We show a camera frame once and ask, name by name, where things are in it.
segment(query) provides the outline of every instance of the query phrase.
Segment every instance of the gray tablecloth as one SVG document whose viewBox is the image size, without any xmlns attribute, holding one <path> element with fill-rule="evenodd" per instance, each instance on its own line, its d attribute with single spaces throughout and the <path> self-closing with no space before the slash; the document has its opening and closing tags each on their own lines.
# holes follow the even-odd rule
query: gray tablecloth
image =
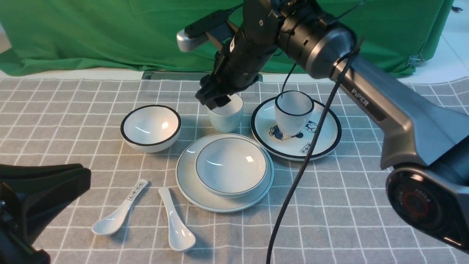
<svg viewBox="0 0 469 264">
<path fill-rule="evenodd" d="M 409 87 L 438 105 L 469 111 L 467 78 Z M 81 163 L 92 170 L 91 189 L 34 246 L 47 250 L 56 264 L 265 263 L 273 223 L 300 163 L 273 157 L 275 182 L 269 194 L 242 212 L 214 214 L 190 204 L 175 182 L 176 161 L 191 142 L 215 133 L 206 109 L 194 98 L 198 88 L 198 82 L 189 81 L 2 80 L 0 163 Z M 287 86 L 322 102 L 331 88 Z M 252 137 L 253 110 L 278 92 L 278 84 L 261 83 L 241 93 L 245 115 L 239 133 Z M 131 110 L 152 103 L 176 109 L 183 128 L 170 149 L 144 155 L 123 142 L 119 126 Z M 341 143 L 308 166 L 278 233 L 274 263 L 469 263 L 458 250 L 410 228 L 389 206 L 384 189 L 389 171 L 379 168 L 381 130 L 343 93 L 332 110 L 342 124 Z M 115 210 L 138 178 L 150 184 L 125 227 L 111 237 L 95 236 L 92 224 Z M 183 221 L 197 237 L 185 254 L 169 248 L 160 186 L 171 189 Z"/>
</svg>

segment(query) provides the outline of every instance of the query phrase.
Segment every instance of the white spoon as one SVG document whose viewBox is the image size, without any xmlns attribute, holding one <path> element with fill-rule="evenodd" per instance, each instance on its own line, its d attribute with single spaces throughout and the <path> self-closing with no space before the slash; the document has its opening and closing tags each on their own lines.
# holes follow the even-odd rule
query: white spoon
<svg viewBox="0 0 469 264">
<path fill-rule="evenodd" d="M 171 193 L 166 187 L 161 187 L 158 189 L 161 199 L 166 208 L 166 214 L 168 215 L 168 240 L 169 246 L 174 251 L 185 252 L 191 249 L 196 244 L 196 237 L 194 234 L 187 229 L 184 223 L 179 218 L 179 215 L 174 208 L 173 199 L 171 198 Z"/>
<path fill-rule="evenodd" d="M 135 201 L 135 198 L 140 194 L 140 192 L 147 186 L 148 181 L 145 179 L 138 180 L 137 184 L 135 184 L 134 188 L 127 196 L 125 201 L 114 211 L 112 214 L 108 215 L 106 218 L 96 222 L 91 230 L 96 235 L 103 235 L 108 236 L 112 235 L 124 223 L 125 217 L 129 212 L 130 206 Z"/>
</svg>

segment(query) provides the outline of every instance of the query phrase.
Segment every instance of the cup on plate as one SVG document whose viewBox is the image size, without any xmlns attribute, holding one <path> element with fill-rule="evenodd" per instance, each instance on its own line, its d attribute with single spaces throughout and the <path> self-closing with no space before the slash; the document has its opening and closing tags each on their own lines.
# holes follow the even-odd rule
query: cup on plate
<svg viewBox="0 0 469 264">
<path fill-rule="evenodd" d="M 208 111 L 208 118 L 216 131 L 232 132 L 239 127 L 244 113 L 244 103 L 237 94 L 228 96 L 231 101 L 223 107 Z"/>
<path fill-rule="evenodd" d="M 280 132 L 296 136 L 309 121 L 314 109 L 313 99 L 300 91 L 286 91 L 275 98 L 275 121 Z"/>
</svg>

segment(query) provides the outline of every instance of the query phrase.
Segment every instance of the green cloth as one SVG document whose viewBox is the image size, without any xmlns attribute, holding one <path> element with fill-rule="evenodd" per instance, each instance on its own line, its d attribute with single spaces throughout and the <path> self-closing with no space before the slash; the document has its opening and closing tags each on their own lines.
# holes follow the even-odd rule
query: green cloth
<svg viewBox="0 0 469 264">
<path fill-rule="evenodd" d="M 116 67 L 133 70 L 212 71 L 216 52 L 205 44 L 179 51 L 176 33 L 241 0 L 0 0 L 0 23 L 12 49 L 0 70 L 24 76 L 48 70 Z M 359 0 L 320 0 L 339 15 Z M 395 76 L 411 74 L 411 55 L 430 59 L 453 0 L 368 0 L 342 19 L 365 36 L 361 54 Z M 242 12 L 230 18 L 240 25 Z M 263 71 L 286 73 L 292 61 L 272 58 Z"/>
</svg>

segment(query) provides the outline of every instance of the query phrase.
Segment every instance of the bowl on plate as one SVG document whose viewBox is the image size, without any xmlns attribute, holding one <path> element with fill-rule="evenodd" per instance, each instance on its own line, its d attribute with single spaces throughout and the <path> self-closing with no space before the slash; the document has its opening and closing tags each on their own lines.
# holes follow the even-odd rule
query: bowl on plate
<svg viewBox="0 0 469 264">
<path fill-rule="evenodd" d="M 259 146 L 240 138 L 222 138 L 197 156 L 196 172 L 210 192 L 236 198 L 256 189 L 268 174 L 269 163 Z"/>
<path fill-rule="evenodd" d="M 130 112 L 121 123 L 121 135 L 133 149 L 155 153 L 169 148 L 181 132 L 181 117 L 172 108 L 147 105 Z"/>
</svg>

